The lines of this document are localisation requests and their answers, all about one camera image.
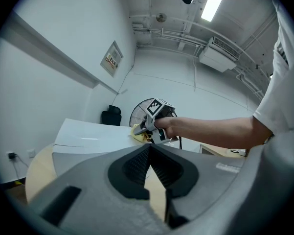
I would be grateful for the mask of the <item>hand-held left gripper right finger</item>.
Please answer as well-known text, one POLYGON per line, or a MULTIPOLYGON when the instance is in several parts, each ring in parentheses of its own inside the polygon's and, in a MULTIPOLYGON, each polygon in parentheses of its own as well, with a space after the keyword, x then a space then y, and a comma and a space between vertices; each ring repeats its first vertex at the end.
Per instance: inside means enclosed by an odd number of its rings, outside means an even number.
POLYGON ((192 221, 225 193, 244 164, 222 157, 159 145, 149 153, 150 206, 161 221, 175 228, 192 221))

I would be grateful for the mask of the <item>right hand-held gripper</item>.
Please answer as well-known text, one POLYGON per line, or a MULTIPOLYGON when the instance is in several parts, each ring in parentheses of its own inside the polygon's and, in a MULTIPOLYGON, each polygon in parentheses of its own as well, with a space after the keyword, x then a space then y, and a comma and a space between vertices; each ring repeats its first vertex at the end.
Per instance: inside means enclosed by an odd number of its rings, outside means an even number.
POLYGON ((165 129, 155 126, 157 119, 177 117, 175 108, 171 104, 162 99, 154 98, 149 106, 147 106, 146 111, 146 121, 135 127, 134 135, 146 134, 148 140, 154 144, 163 144, 179 140, 176 136, 169 138, 165 129))

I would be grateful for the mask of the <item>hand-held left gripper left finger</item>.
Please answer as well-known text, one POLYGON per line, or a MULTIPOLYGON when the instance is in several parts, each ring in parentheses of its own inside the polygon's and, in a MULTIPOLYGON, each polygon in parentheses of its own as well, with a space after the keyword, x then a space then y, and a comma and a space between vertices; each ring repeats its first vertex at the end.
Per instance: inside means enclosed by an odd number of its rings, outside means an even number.
POLYGON ((87 159, 44 187, 30 208, 62 232, 170 232, 148 200, 129 199, 108 179, 112 162, 141 148, 87 159))

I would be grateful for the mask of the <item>yellow cloth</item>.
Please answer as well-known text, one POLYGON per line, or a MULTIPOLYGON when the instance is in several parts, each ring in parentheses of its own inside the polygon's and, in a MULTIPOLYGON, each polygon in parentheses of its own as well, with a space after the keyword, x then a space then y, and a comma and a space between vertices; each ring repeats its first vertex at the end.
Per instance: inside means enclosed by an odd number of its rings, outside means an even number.
POLYGON ((136 127, 138 127, 139 124, 134 124, 132 129, 131 129, 131 136, 139 141, 139 142, 148 142, 148 141, 151 141, 151 138, 152 138, 152 135, 151 134, 147 134, 146 132, 142 133, 142 134, 138 134, 138 135, 135 135, 134 134, 134 130, 136 127))

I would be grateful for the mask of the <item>large white box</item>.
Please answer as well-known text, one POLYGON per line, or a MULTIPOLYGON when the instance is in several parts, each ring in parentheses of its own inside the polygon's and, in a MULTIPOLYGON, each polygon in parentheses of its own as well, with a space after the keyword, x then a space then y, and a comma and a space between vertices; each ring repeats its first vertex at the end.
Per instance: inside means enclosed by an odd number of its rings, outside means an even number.
POLYGON ((131 127, 103 125, 65 119, 56 137, 52 159, 59 177, 77 164, 92 158, 117 159, 148 146, 131 136, 131 127))

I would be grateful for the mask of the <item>person's right forearm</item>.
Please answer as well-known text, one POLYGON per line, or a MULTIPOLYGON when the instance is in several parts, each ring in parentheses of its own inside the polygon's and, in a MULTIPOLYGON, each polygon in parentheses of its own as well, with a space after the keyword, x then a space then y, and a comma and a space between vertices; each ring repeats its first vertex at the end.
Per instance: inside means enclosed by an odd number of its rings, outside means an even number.
POLYGON ((272 131, 255 117, 225 120, 177 118, 174 132, 190 140, 223 148, 251 149, 263 144, 272 131))

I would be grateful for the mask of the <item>person's right hand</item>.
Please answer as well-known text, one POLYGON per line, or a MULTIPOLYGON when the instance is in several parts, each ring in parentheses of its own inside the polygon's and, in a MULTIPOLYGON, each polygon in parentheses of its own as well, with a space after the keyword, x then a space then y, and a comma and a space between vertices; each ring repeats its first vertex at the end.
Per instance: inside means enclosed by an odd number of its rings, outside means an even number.
POLYGON ((155 127, 158 129, 163 129, 166 132, 168 138, 173 138, 180 135, 179 123, 179 117, 164 117, 156 119, 155 127))

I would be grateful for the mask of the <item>black floor fan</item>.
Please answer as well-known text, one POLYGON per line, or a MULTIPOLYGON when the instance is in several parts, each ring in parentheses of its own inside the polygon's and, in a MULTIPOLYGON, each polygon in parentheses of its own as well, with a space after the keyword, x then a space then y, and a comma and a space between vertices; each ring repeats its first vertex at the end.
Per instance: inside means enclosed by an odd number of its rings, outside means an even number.
MULTIPOLYGON (((129 125, 132 128, 134 124, 141 124, 145 123, 146 117, 147 117, 147 111, 146 108, 149 106, 149 104, 153 101, 154 98, 147 99, 140 104, 138 104, 134 110, 132 111, 132 114, 130 116, 129 125)), ((182 139, 179 138, 179 149, 182 149, 182 139)))

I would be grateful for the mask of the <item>black office chair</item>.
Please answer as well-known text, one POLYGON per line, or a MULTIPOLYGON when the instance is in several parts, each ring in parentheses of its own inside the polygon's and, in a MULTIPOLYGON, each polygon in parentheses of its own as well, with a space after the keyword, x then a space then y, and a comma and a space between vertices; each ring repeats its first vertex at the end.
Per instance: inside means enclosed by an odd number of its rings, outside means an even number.
POLYGON ((101 123, 104 125, 120 126, 121 119, 121 109, 113 105, 101 113, 101 123))

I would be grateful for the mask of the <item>grey electrical panel box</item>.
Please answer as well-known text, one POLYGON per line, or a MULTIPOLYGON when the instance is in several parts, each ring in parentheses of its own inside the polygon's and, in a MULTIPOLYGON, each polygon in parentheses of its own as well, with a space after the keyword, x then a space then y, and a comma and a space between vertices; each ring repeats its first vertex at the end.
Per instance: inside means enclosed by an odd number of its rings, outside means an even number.
POLYGON ((116 41, 113 41, 106 54, 100 62, 100 66, 112 77, 117 72, 120 63, 123 59, 123 54, 116 41))

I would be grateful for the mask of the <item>white ceiling pipes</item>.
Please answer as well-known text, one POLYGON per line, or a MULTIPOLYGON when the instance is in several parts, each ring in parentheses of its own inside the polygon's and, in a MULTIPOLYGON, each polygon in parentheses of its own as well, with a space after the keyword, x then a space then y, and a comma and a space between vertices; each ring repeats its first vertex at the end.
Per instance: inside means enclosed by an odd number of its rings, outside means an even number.
POLYGON ((235 74, 258 99, 264 97, 272 70, 271 50, 275 37, 269 35, 273 33, 274 22, 250 31, 224 15, 211 22, 198 15, 184 19, 167 16, 164 23, 156 20, 156 14, 132 14, 129 18, 140 48, 157 48, 199 58, 209 39, 219 38, 240 54, 237 66, 226 72, 235 74))

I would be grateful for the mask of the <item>white air conditioner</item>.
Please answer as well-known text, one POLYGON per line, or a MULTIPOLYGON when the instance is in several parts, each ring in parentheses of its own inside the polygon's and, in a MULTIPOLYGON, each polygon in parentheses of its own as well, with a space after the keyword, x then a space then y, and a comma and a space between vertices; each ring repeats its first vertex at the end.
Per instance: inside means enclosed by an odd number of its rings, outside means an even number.
POLYGON ((211 37, 199 55, 199 62, 219 72, 232 70, 237 66, 240 54, 217 37, 211 37))

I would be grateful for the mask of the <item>person's white shirt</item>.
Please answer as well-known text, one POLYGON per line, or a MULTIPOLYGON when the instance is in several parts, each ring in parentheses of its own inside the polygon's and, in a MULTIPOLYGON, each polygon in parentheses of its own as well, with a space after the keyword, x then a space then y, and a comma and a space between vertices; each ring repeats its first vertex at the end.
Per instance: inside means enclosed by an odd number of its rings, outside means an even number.
POLYGON ((263 149, 256 180, 246 199, 260 207, 251 213, 262 228, 294 225, 294 21, 279 0, 272 0, 279 23, 273 50, 273 75, 254 116, 274 135, 263 149))

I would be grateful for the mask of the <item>white ceiling light tube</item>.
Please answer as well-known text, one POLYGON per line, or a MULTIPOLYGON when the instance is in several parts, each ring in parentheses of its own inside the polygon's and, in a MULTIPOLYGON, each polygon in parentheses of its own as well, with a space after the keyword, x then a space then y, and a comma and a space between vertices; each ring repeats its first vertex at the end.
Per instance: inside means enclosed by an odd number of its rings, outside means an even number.
POLYGON ((201 18, 211 22, 221 4, 222 0, 207 0, 201 18))

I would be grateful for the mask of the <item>wooden desk with white frame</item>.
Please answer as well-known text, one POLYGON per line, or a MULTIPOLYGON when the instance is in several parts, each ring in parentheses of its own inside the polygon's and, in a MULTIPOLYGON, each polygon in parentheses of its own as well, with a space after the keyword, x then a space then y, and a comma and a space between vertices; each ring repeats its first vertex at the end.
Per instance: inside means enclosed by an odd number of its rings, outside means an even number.
POLYGON ((209 153, 215 156, 230 157, 230 158, 245 158, 245 149, 227 149, 218 146, 213 146, 205 143, 200 145, 200 153, 209 153))

